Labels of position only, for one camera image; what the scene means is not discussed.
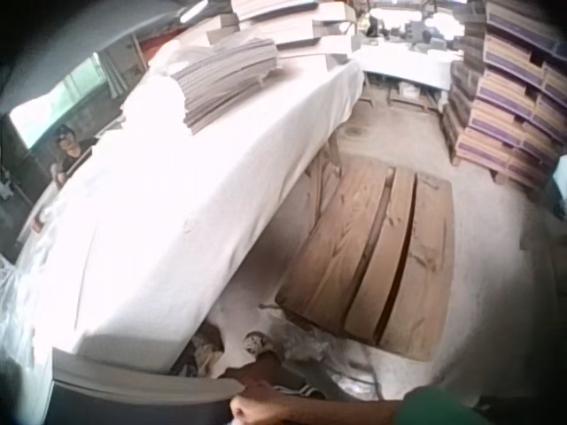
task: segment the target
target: ceiling light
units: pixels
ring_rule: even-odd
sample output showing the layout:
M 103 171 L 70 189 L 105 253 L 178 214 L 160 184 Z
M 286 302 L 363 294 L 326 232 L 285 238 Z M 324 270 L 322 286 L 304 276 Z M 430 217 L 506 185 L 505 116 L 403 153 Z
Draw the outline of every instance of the ceiling light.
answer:
M 179 19 L 182 24 L 189 22 L 191 18 L 195 18 L 198 14 L 205 9 L 205 7 L 209 4 L 208 0 L 202 0 L 201 2 L 195 4 L 191 7 L 188 11 L 186 11 L 181 18 Z

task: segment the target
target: green sleeve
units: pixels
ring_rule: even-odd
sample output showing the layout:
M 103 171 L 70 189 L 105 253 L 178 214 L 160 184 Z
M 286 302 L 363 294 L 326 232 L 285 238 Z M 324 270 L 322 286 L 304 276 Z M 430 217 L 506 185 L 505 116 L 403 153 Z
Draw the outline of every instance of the green sleeve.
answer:
M 486 425 L 490 422 L 447 392 L 424 388 L 409 396 L 396 414 L 396 425 Z

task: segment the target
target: floor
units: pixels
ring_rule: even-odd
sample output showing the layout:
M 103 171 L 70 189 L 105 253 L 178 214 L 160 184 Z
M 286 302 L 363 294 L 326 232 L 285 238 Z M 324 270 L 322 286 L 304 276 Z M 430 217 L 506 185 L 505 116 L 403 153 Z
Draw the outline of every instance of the floor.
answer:
M 336 381 L 360 398 L 376 398 L 379 392 L 401 398 L 428 383 L 449 388 L 466 402 L 481 392 L 527 392 L 540 376 L 544 354 L 534 346 L 542 346 L 555 305 L 548 257 L 519 249 L 520 237 L 537 239 L 543 232 L 539 209 L 521 191 L 494 184 L 481 167 L 464 161 L 452 167 L 437 116 L 389 107 L 385 89 L 378 86 L 367 91 L 377 104 L 354 107 L 339 136 L 344 158 L 379 158 L 453 184 L 454 281 L 434 360 L 416 362 L 323 333 L 307 334 L 281 318 L 273 301 L 278 282 L 307 238 L 309 186 L 304 178 L 211 311 L 209 320 L 221 329 L 226 352 L 216 373 L 250 362 L 242 338 L 263 330 L 282 341 L 294 358 L 323 359 Z

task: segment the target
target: white table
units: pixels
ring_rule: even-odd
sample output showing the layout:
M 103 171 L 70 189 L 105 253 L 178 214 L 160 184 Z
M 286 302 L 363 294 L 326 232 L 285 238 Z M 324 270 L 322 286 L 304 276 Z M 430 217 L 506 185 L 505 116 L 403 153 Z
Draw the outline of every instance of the white table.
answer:
M 281 73 L 193 137 L 155 126 L 107 132 L 58 196 L 57 233 L 44 230 L 53 242 L 38 276 L 36 339 L 167 371 L 348 119 L 362 80 L 355 61 Z M 22 268 L 39 244 L 27 244 Z
M 459 56 L 454 51 L 412 51 L 403 43 L 363 44 L 353 54 L 365 73 L 380 73 L 401 80 L 417 82 L 435 89 L 451 88 L 451 62 Z

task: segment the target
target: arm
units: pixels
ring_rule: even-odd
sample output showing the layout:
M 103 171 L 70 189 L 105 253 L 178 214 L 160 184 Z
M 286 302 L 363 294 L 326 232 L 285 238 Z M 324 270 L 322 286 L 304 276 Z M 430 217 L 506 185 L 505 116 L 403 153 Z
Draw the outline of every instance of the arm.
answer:
M 285 396 L 259 384 L 248 387 L 230 404 L 244 425 L 294 422 L 303 425 L 386 425 L 393 422 L 400 401 L 337 402 Z
M 51 164 L 50 167 L 51 179 L 55 182 L 58 190 L 63 188 L 67 181 L 66 173 L 61 169 L 60 164 Z

